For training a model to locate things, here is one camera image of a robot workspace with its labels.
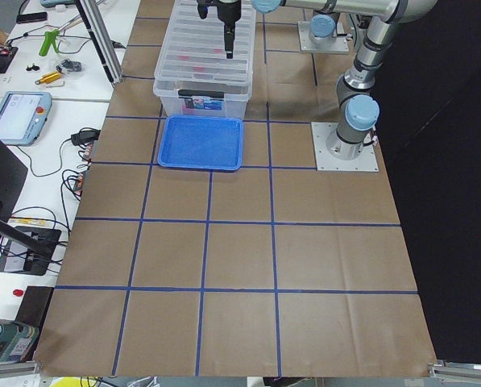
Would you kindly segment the teal device box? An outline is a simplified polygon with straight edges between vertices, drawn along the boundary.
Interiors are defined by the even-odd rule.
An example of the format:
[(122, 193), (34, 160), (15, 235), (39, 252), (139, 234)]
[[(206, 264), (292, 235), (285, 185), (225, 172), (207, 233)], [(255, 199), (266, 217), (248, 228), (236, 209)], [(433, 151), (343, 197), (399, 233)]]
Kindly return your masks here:
[(0, 319), (0, 364), (24, 361), (38, 335), (38, 327)]

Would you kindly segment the black monitor stand base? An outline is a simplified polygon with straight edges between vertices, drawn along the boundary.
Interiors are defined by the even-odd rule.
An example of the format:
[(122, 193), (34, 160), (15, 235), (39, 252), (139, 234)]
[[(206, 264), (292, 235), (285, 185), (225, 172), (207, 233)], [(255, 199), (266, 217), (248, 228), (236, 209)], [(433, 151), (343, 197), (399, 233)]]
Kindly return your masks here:
[(17, 229), (46, 245), (51, 251), (42, 255), (32, 248), (2, 237), (0, 240), (0, 273), (43, 276), (47, 271), (53, 272), (49, 266), (51, 264), (60, 265), (60, 262), (53, 260), (52, 256), (58, 246), (61, 231), (21, 226), (18, 226)]

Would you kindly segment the aluminium frame post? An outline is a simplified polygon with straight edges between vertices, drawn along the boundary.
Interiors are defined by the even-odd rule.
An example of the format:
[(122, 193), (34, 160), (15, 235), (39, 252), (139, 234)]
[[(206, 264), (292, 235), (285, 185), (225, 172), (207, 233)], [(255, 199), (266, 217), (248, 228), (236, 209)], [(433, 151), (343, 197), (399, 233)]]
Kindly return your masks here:
[(112, 85), (120, 83), (122, 68), (97, 3), (90, 0), (75, 0), (75, 5), (97, 51), (108, 81)]

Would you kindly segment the black power adapter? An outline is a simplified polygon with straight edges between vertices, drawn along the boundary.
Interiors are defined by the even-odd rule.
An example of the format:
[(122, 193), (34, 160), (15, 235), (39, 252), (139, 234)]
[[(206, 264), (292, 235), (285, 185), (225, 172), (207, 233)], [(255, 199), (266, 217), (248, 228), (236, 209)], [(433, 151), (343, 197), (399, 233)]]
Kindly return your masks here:
[(94, 128), (82, 128), (77, 133), (72, 134), (70, 140), (74, 146), (89, 144), (99, 139), (101, 131)]

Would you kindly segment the brass cylinder tool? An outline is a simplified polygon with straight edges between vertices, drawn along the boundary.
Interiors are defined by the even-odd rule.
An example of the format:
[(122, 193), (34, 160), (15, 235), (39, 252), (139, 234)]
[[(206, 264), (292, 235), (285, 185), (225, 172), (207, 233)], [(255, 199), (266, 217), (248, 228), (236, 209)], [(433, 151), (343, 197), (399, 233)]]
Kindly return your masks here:
[(44, 74), (41, 78), (35, 80), (35, 84), (48, 85), (53, 83), (54, 81), (60, 80), (62, 76), (63, 74), (58, 71), (50, 72), (50, 73)]

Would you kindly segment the blue plastic tray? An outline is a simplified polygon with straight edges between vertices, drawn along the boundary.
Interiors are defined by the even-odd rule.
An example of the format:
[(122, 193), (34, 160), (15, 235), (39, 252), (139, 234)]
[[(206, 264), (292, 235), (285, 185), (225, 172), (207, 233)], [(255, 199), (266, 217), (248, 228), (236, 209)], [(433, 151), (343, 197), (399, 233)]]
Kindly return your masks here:
[(243, 121), (170, 116), (164, 124), (157, 160), (167, 168), (236, 171), (243, 163)]

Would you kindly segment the green handled tool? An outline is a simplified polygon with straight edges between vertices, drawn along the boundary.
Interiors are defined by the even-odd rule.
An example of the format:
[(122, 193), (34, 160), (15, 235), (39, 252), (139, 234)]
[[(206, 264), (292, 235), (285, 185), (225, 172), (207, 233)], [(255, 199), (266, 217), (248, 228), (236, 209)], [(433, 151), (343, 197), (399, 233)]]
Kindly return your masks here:
[(55, 53), (59, 53), (59, 48), (56, 39), (60, 31), (58, 29), (53, 29), (51, 31), (44, 32), (44, 41), (39, 49), (39, 56), (45, 57), (50, 49), (52, 48)]

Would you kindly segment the clear plastic storage box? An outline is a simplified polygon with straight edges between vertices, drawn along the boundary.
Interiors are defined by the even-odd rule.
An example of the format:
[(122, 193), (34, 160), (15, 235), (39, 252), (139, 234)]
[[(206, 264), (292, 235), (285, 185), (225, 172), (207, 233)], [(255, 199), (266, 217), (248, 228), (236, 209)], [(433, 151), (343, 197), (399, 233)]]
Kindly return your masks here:
[(174, 3), (154, 72), (153, 93), (166, 114), (244, 117), (252, 95), (255, 22), (251, 3), (242, 1), (229, 59), (217, 8), (201, 19), (196, 1)]

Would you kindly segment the blue teach pendant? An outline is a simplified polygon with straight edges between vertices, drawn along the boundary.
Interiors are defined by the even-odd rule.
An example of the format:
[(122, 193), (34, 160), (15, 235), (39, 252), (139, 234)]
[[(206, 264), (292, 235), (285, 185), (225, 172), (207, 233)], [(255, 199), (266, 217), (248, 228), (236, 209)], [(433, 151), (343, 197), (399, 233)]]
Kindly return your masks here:
[(0, 140), (5, 145), (32, 145), (51, 107), (52, 96), (48, 92), (7, 92), (0, 103)]

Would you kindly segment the black smartphone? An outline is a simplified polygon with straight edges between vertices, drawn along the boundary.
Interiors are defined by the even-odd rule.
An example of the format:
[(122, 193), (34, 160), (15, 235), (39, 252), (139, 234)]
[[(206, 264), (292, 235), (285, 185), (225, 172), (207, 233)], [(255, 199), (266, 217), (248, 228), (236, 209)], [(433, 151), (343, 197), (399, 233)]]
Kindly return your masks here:
[(46, 11), (20, 14), (20, 15), (17, 15), (16, 17), (17, 24), (38, 23), (38, 22), (43, 22), (47, 20), (48, 20), (48, 13)]

